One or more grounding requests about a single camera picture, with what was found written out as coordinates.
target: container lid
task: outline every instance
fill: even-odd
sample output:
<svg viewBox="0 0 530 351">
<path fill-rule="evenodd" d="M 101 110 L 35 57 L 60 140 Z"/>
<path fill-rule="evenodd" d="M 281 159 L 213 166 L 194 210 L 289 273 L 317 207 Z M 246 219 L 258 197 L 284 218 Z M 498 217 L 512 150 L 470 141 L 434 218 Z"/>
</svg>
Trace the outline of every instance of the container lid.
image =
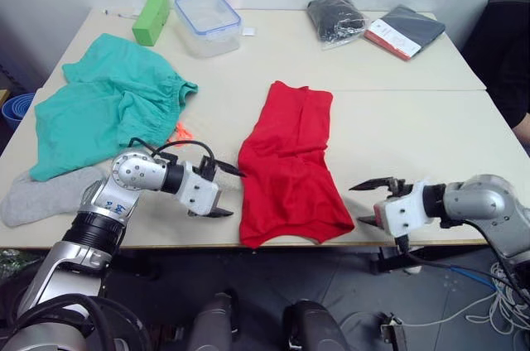
<svg viewBox="0 0 530 351">
<path fill-rule="evenodd" d="M 225 0 L 175 0 L 175 6 L 198 35 L 241 24 L 241 17 Z"/>
</svg>

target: gray sock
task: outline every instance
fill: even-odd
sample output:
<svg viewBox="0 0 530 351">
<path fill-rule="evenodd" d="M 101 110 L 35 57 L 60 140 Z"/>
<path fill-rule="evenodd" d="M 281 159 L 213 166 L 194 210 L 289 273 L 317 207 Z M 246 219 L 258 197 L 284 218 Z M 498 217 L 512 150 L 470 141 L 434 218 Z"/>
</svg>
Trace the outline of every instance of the gray sock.
<svg viewBox="0 0 530 351">
<path fill-rule="evenodd" d="M 84 190 L 101 178 L 102 171 L 92 166 L 48 181 L 34 181 L 26 171 L 13 181 L 0 202 L 0 218 L 8 227 L 15 227 L 59 213 L 75 212 Z"/>
</svg>

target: blue bowl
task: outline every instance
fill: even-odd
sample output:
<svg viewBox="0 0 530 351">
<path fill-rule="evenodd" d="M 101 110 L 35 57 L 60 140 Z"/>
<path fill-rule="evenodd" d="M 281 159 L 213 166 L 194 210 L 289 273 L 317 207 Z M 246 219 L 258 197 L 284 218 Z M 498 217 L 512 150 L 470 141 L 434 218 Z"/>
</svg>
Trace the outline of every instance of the blue bowl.
<svg viewBox="0 0 530 351">
<path fill-rule="evenodd" d="M 17 129 L 22 118 L 24 118 L 24 115 L 30 108 L 31 101 L 34 97 L 34 93 L 21 94 L 20 96 L 9 99 L 2 106 L 2 115 L 11 129 Z"/>
</svg>

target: plastic container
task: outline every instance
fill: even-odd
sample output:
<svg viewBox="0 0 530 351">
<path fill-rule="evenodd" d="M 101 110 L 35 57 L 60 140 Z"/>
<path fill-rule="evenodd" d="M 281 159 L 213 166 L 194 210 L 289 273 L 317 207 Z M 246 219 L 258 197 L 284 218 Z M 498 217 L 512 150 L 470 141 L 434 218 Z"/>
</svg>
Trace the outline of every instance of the plastic container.
<svg viewBox="0 0 530 351">
<path fill-rule="evenodd" d="M 239 48 L 241 17 L 225 0 L 175 0 L 175 10 L 192 55 L 211 57 Z"/>
<path fill-rule="evenodd" d="M 11 129 L 17 129 L 22 118 L 24 118 L 24 115 L 26 115 L 27 110 L 30 108 L 31 101 L 33 101 L 34 97 L 34 93 L 21 94 L 20 96 L 9 99 L 2 106 L 2 115 Z"/>
</svg>

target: person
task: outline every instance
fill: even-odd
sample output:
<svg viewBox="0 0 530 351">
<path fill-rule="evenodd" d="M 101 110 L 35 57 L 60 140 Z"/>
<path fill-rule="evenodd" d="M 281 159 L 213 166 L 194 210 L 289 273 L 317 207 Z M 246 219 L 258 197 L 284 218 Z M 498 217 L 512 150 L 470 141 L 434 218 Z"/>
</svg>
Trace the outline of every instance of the person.
<svg viewBox="0 0 530 351">
<path fill-rule="evenodd" d="M 497 109 L 530 155 L 530 45 L 528 32 L 517 38 L 503 58 L 499 76 L 488 85 Z"/>
</svg>

